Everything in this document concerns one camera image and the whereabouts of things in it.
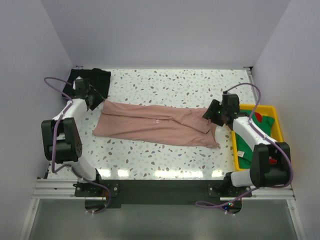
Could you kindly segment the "pink printed t-shirt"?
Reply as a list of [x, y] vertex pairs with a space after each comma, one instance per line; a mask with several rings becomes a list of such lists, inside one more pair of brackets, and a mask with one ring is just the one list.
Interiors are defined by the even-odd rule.
[[216, 125], [204, 108], [134, 105], [106, 100], [92, 134], [156, 144], [217, 148]]

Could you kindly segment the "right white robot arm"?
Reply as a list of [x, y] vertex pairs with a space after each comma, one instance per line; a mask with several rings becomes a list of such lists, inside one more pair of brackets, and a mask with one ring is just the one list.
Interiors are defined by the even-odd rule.
[[222, 100], [212, 100], [202, 116], [218, 126], [228, 126], [252, 150], [250, 169], [229, 173], [229, 180], [222, 185], [223, 192], [230, 197], [235, 196], [241, 187], [282, 188], [293, 180], [289, 145], [259, 128], [252, 120], [254, 114], [254, 109], [250, 114], [242, 112], [238, 95], [224, 91]]

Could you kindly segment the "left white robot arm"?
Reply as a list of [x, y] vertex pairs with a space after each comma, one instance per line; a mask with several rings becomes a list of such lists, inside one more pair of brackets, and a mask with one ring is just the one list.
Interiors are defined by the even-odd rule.
[[51, 162], [51, 172], [56, 174], [67, 168], [77, 182], [86, 184], [86, 191], [99, 196], [104, 184], [98, 170], [83, 156], [83, 145], [77, 123], [88, 111], [96, 109], [105, 98], [94, 88], [89, 79], [77, 77], [71, 86], [72, 94], [61, 94], [67, 98], [66, 106], [54, 118], [41, 123], [44, 155]]

